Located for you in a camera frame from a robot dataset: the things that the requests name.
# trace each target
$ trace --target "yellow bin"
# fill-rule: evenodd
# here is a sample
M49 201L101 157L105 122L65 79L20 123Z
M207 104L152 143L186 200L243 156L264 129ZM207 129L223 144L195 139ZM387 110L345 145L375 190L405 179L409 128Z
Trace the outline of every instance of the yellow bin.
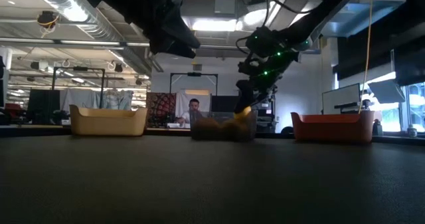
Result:
M71 130L78 135L140 136L145 130L146 108L137 111L79 108L70 105Z

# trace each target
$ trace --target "desk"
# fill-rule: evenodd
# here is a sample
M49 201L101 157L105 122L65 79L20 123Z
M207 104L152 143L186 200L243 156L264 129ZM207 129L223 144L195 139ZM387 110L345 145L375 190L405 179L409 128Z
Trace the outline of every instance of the desk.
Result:
M190 132L187 128L146 128L148 131Z
M0 223L423 223L424 190L420 146L0 142Z

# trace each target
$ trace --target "clear plastic bin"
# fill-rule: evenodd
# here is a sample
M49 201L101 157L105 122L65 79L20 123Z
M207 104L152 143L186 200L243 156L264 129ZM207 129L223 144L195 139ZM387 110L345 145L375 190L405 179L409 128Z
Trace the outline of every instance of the clear plastic bin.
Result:
M196 140L253 140L257 130L257 111L246 118L234 120L232 112L191 112L191 135Z

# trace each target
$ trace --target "man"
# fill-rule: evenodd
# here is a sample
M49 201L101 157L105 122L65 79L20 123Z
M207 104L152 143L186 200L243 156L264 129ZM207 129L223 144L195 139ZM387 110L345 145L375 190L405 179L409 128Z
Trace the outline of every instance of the man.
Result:
M192 98L191 101L189 101L189 110L184 112L180 118L177 119L177 122L179 124L182 123L186 123L186 124L190 124L191 123L191 115L189 114L190 112L199 112L199 100L197 100L196 98Z

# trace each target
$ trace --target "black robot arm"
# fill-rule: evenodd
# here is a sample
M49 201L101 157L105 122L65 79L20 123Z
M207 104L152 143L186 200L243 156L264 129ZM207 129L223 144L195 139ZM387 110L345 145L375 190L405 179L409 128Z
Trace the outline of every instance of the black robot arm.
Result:
M201 45L183 22L180 6L183 0L88 0L96 7L101 1L134 23L149 39L153 53L171 53L194 58L192 49Z
M277 91L276 81L293 61L298 61L300 51L305 51L319 38L321 30L350 0L323 0L300 20L281 31L271 31L266 26L257 28L246 39L250 53L239 63L239 72L248 80L236 85L241 96L235 114L263 101Z

